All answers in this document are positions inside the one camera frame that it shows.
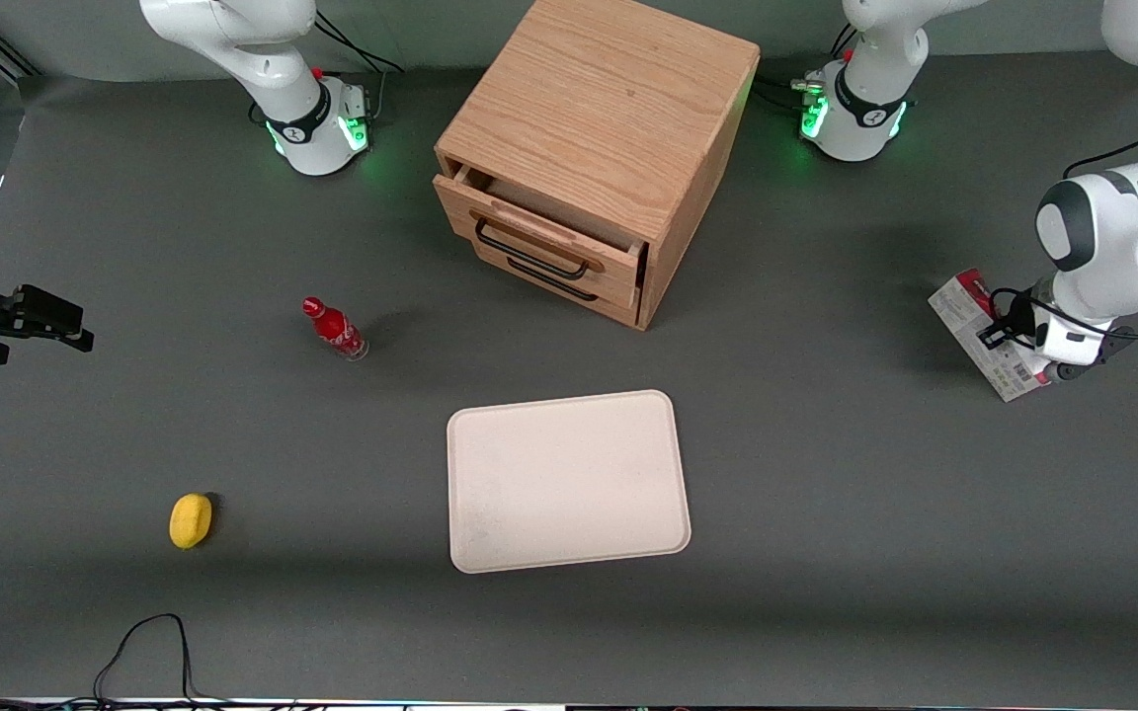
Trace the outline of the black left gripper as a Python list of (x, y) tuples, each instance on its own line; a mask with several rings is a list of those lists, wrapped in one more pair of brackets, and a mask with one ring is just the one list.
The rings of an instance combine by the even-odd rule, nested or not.
[(979, 330), (978, 341), (988, 352), (997, 350), (1003, 344), (1017, 344), (1026, 350), (1037, 348), (1037, 321), (1034, 321), (1034, 295), (1030, 289), (1003, 288), (1003, 295), (1011, 295), (1008, 311), (1003, 314), (993, 309), (992, 324)]

